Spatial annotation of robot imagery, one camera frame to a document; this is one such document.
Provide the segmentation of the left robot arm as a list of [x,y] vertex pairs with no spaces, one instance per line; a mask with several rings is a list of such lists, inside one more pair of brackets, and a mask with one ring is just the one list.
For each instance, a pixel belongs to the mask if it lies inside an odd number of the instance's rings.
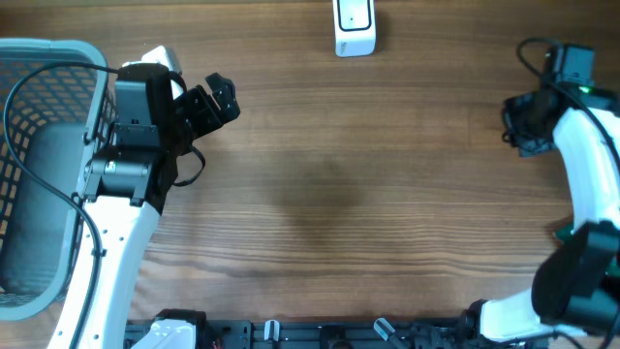
[[[83,236],[51,348],[120,348],[140,263],[194,140],[236,120],[234,83],[218,73],[189,88],[158,63],[119,69],[117,120],[84,167]],[[175,96],[172,87],[181,86]]]

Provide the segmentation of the green 3M gloves packet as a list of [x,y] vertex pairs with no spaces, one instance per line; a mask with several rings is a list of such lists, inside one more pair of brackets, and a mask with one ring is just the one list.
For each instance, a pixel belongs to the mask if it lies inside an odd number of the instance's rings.
[[[574,234],[574,224],[573,223],[568,223],[564,226],[562,226],[561,228],[559,228],[555,233],[554,236],[561,241],[562,243],[569,241]],[[610,265],[607,267],[606,269],[606,275],[610,276],[610,277],[619,277],[619,255],[615,255],[612,260]]]

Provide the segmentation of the grey plastic mesh basket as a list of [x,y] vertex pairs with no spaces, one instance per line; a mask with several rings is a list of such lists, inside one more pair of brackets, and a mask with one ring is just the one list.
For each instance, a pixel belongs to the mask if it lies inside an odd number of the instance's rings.
[[15,149],[1,150],[1,318],[19,321],[62,298],[81,232],[76,212],[25,174],[67,196],[116,117],[107,61],[82,41],[1,42],[1,111]]

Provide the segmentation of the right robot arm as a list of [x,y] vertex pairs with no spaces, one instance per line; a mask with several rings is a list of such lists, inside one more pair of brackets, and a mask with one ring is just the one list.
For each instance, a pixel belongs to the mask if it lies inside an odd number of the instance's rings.
[[463,315],[464,330],[498,348],[527,347],[551,337],[599,335],[607,348],[619,334],[619,96],[595,86],[595,51],[544,39],[542,69],[515,49],[539,82],[504,103],[503,140],[520,156],[560,152],[570,186],[573,227],[540,265],[529,289],[480,301]]

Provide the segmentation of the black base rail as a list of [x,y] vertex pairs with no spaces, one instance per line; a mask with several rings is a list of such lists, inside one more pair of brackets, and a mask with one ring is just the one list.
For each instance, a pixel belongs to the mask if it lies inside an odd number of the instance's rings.
[[[129,323],[123,346],[133,348],[149,331],[148,322]],[[461,327],[456,319],[416,322],[390,322],[379,318],[373,322],[295,323],[268,320],[208,321],[210,347],[206,349],[250,348],[546,348],[547,339],[529,339],[509,344],[494,342],[476,334],[473,327]]]

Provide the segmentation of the white barcode scanner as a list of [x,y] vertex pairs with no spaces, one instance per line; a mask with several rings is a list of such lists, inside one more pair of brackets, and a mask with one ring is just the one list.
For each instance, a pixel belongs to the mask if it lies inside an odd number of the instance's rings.
[[335,54],[370,55],[377,43],[374,0],[333,0]]

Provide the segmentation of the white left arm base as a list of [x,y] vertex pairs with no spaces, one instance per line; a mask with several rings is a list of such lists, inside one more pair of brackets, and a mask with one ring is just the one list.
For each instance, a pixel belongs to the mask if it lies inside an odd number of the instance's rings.
[[149,331],[133,348],[209,348],[209,338],[209,326],[203,311],[164,309],[155,316]]

